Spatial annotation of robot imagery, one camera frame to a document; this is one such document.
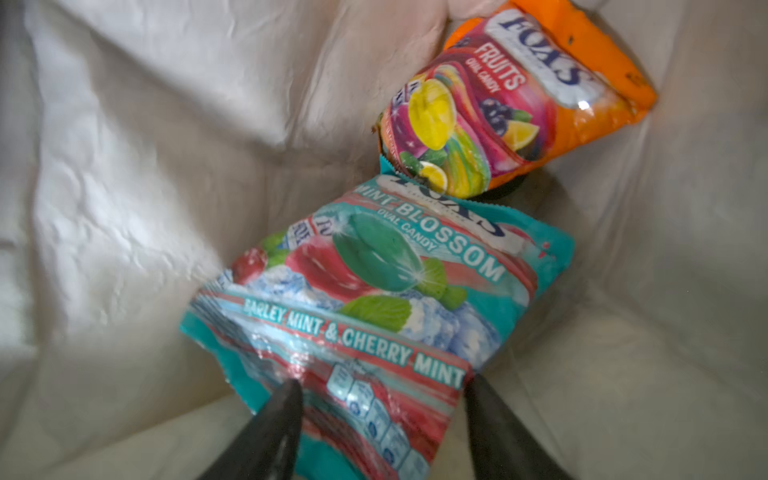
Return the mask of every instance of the ice cube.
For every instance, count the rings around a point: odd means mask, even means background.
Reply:
[[[312,288],[304,275],[294,272],[285,265],[264,270],[256,281],[248,284],[248,288],[277,299],[293,300],[325,310],[338,310],[344,306],[343,302],[331,298],[321,290]]]
[[[445,350],[458,331],[456,316],[430,296],[415,290],[406,290],[395,296],[407,299],[411,304],[411,316],[400,330],[406,338]]]
[[[496,328],[468,302],[453,313],[460,327],[451,340],[448,352],[470,362],[477,369],[501,346],[502,339]]]

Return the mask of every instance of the fox's fruits oval candy bag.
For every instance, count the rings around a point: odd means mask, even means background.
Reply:
[[[441,130],[456,113],[433,113],[420,134],[456,141]],[[515,210],[389,173],[248,250],[182,322],[252,410],[300,381],[310,480],[424,479],[473,370],[573,254]]]
[[[515,0],[466,22],[395,95],[379,119],[380,146],[433,190],[474,197],[639,121],[655,100],[582,12]]]

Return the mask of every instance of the green oval candy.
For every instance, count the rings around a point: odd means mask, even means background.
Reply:
[[[333,245],[348,268],[365,283],[389,292],[413,288],[424,267],[400,232],[368,214],[354,214]]]

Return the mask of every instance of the white fabric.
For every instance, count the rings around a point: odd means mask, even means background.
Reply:
[[[2,4],[0,478],[204,469],[248,412],[185,303],[373,175],[382,106],[494,3]],[[768,5],[582,5],[660,103],[503,200],[578,251],[486,375],[578,478],[764,478]],[[432,471],[472,477],[462,411]]]

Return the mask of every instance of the nutrition label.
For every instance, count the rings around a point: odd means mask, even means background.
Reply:
[[[391,420],[384,403],[376,398],[369,383],[355,380],[347,368],[337,363],[328,378],[327,389],[363,424],[371,443],[385,462],[398,472],[400,480],[423,480],[427,476],[429,463],[411,449],[402,426]]]

